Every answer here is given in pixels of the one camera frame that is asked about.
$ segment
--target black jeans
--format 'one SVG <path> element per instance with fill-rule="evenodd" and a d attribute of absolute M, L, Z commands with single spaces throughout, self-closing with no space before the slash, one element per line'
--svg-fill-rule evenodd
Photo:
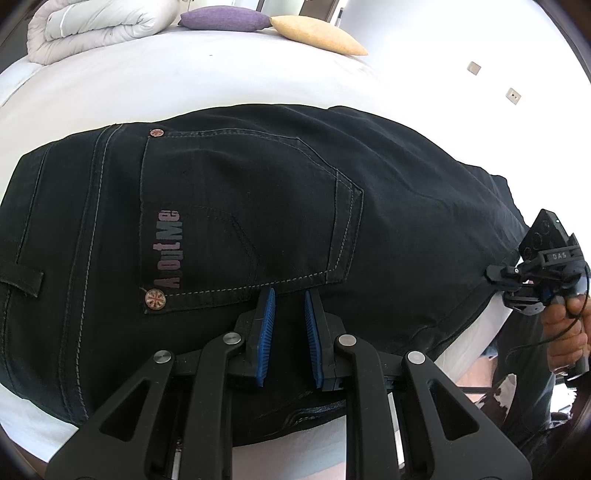
<path fill-rule="evenodd" d="M 548 369 L 547 345 L 520 349 L 509 356 L 509 350 L 543 340 L 539 315 L 525 316 L 513 312 L 496 338 L 499 352 L 493 384 L 504 376 L 517 375 L 515 398 L 502 431 L 518 447 L 532 435 L 550 425 L 550 402 L 556 377 Z"/>
<path fill-rule="evenodd" d="M 286 434 L 342 413 L 342 394 L 315 389 L 304 290 L 377 349 L 437 358 L 525 230 L 504 178 L 350 108 L 239 105 L 71 135 L 21 159 L 0 207 L 0 382 L 82 424 L 154 352 L 202 348 L 273 286 L 269 374 L 236 395 L 234 434 Z"/>

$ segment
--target white bedsheet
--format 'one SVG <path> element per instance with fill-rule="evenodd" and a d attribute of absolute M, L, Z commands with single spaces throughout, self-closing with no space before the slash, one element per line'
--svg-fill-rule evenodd
<path fill-rule="evenodd" d="M 21 62 L 18 68 L 25 73 L 31 66 Z M 16 92 L 0 90 L 2 95 L 9 98 L 0 107 L 0 196 L 20 156 L 50 141 L 104 125 L 157 121 L 214 106 L 345 105 L 403 124 L 411 116 L 409 126 L 421 131 L 415 112 L 401 109 L 362 61 L 291 42 L 273 30 L 248 34 L 170 27 L 153 37 L 43 67 Z M 471 163 L 479 164 L 478 158 Z M 495 296 L 437 360 L 440 368 L 457 381 L 508 313 Z M 3 387 L 0 404 L 0 423 L 7 433 L 41 459 L 49 459 L 75 431 Z M 344 419 L 237 448 L 233 458 L 236 480 L 333 480 L 343 477 L 344 461 Z"/>

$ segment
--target pocket stitching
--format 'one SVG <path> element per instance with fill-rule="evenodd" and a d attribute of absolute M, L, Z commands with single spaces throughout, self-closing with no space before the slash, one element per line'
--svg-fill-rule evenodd
<path fill-rule="evenodd" d="M 223 135 L 223 134 L 247 135 L 247 136 L 261 138 L 261 139 L 267 140 L 267 141 L 274 141 L 274 142 L 280 143 L 282 145 L 285 145 L 287 147 L 291 147 L 291 148 L 299 151 L 300 153 L 302 153 L 302 155 L 304 155 L 306 158 L 308 158 L 308 160 L 310 160 L 314 165 L 318 166 L 318 168 L 321 168 L 323 171 L 325 171 L 326 173 L 328 173 L 331 177 L 333 177 L 336 180 L 336 182 L 342 184 L 343 186 L 345 186 L 350 191 L 351 197 L 350 197 L 350 201 L 349 201 L 349 217 L 347 218 L 347 225 L 345 226 L 345 233 L 343 235 L 343 241 L 341 242 L 339 256 L 338 256 L 337 261 L 335 263 L 335 266 L 333 268 L 331 268 L 331 269 L 328 269 L 327 268 L 327 270 L 325 270 L 325 271 L 321 271 L 321 272 L 317 272 L 317 273 L 312 273 L 312 274 L 309 274 L 309 275 L 302 275 L 300 277 L 288 278 L 288 279 L 285 279 L 285 280 L 271 281 L 271 282 L 266 282 L 266 283 L 261 283 L 261 284 L 247 285 L 247 286 L 243 286 L 243 287 L 219 288 L 217 290 L 202 290 L 202 291 L 191 291 L 191 292 L 183 292 L 183 293 L 172 293 L 172 294 L 170 294 L 168 296 L 170 296 L 170 297 L 180 297 L 180 296 L 185 296 L 185 295 L 199 295 L 199 294 L 206 294 L 206 293 L 221 293 L 221 292 L 224 292 L 224 291 L 238 291 L 238 290 L 245 290 L 247 288 L 266 287 L 266 286 L 269 286 L 269 285 L 277 285 L 277 284 L 282 284 L 282 283 L 289 283 L 289 282 L 294 282 L 294 281 L 298 281 L 298 280 L 303 280 L 304 278 L 317 277 L 318 275 L 328 275 L 328 273 L 337 270 L 338 267 L 339 267 L 341 256 L 343 254 L 343 250 L 345 248 L 345 242 L 347 241 L 347 235 L 349 233 L 349 226 L 350 226 L 350 223 L 351 223 L 351 218 L 353 216 L 353 203 L 359 197 L 361 190 L 358 187 L 356 187 L 355 184 L 353 184 L 352 181 L 350 181 L 348 179 L 351 182 L 351 184 L 356 187 L 355 193 L 357 193 L 357 195 L 355 196 L 354 195 L 353 188 L 351 188 L 349 185 L 347 185 L 343 180 L 341 180 L 339 178 L 339 174 L 342 175 L 345 178 L 347 178 L 347 177 L 345 175 L 343 175 L 343 173 L 340 172 L 340 170 L 338 168 L 335 168 L 332 165 L 327 164 L 332 170 L 334 170 L 336 172 L 336 174 L 333 174 L 332 172 L 330 172 L 329 170 L 327 170 L 326 167 L 324 167 L 323 165 L 321 165 L 318 162 L 316 162 L 310 155 L 308 155 L 307 152 L 305 152 L 304 150 L 302 150 L 298 146 L 292 145 L 292 144 L 290 144 L 288 142 L 285 142 L 285 141 L 281 141 L 280 140 L 280 138 L 286 138 L 286 139 L 288 138 L 289 140 L 296 140 L 296 141 L 302 142 L 304 145 L 306 145 L 306 143 L 303 142 L 299 138 L 278 137 L 277 135 L 273 135 L 273 134 L 264 134 L 264 135 L 261 135 L 261 133 L 255 132 L 255 131 L 252 131 L 252 130 L 232 129 L 232 128 L 225 128 L 225 129 L 220 129 L 220 130 L 211 130 L 211 131 L 205 131 L 205 132 L 175 132 L 175 133 L 172 133 L 172 134 L 168 134 L 165 138 L 182 138 L 182 137 L 203 137 L 203 138 L 206 138 L 206 137 L 214 137 L 216 135 Z"/>
<path fill-rule="evenodd" d="M 323 272 L 317 272 L 317 273 L 311 273 L 309 275 L 302 275 L 301 277 L 296 277 L 296 278 L 288 278 L 286 280 L 277 280 L 277 281 L 271 281 L 271 282 L 266 282 L 266 283 L 259 283 L 259 284 L 255 284 L 255 285 L 246 285 L 244 287 L 220 288 L 218 290 L 189 291 L 189 292 L 185 292 L 185 293 L 172 293 L 172 294 L 170 294 L 168 296 L 169 297 L 179 297 L 179 296 L 183 296 L 183 295 L 198 295 L 198 294 L 203 294 L 203 293 L 220 293 L 220 292 L 223 292 L 223 291 L 244 290 L 246 288 L 267 287 L 269 285 L 277 285 L 277 284 L 281 284 L 281 283 L 289 283 L 289 282 L 293 282 L 293 281 L 297 281 L 297 280 L 302 280 L 304 278 L 316 277 L 318 275 L 326 275 L 326 274 L 328 274 L 330 272 L 334 272 L 339 267 L 340 257 L 342 255 L 343 248 L 344 248 L 345 242 L 347 240 L 347 234 L 349 232 L 349 225 L 351 223 L 351 217 L 353 216 L 353 203 L 354 203 L 355 200 L 356 200 L 356 198 L 354 199 L 353 196 L 351 195 L 351 201 L 349 202 L 349 218 L 347 219 L 347 225 L 345 227 L 345 234 L 343 235 L 343 242 L 341 244 L 341 250 L 339 252 L 339 258 L 337 259 L 337 263 L 335 264 L 335 266 L 333 268 L 331 268 L 330 270 L 326 270 L 326 271 L 323 271 Z"/>

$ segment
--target copper rivet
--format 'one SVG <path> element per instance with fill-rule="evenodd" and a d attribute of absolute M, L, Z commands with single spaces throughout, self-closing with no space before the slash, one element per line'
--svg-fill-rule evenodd
<path fill-rule="evenodd" d="M 150 310 L 162 310 L 166 305 L 166 295 L 161 290 L 152 288 L 147 291 L 145 301 Z"/>

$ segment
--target white wall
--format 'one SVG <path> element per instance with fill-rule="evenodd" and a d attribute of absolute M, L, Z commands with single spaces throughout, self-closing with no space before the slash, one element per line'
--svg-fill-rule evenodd
<path fill-rule="evenodd" d="M 386 77 L 400 123 L 505 176 L 527 222 L 554 210 L 591 256 L 591 84 L 537 4 L 349 0 L 340 27 Z"/>
<path fill-rule="evenodd" d="M 304 0 L 265 0 L 262 12 L 269 17 L 279 15 L 299 15 Z"/>

